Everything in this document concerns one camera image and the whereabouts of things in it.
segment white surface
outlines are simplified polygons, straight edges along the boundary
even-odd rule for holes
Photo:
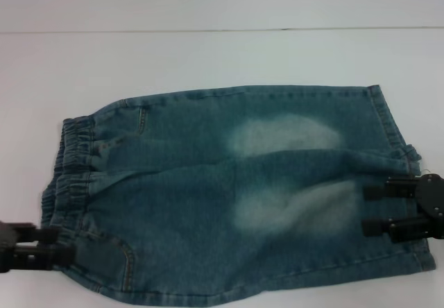
[[[443,2],[0,0],[0,31],[442,26]],[[39,222],[64,118],[183,89],[379,83],[423,168],[444,175],[443,66],[444,30],[0,35],[0,219]],[[430,243],[443,264],[444,243]],[[443,289],[440,267],[265,293],[227,307],[441,308]],[[59,273],[11,271],[0,275],[0,307],[127,306]]]
[[[444,26],[444,0],[0,0],[0,31]]]

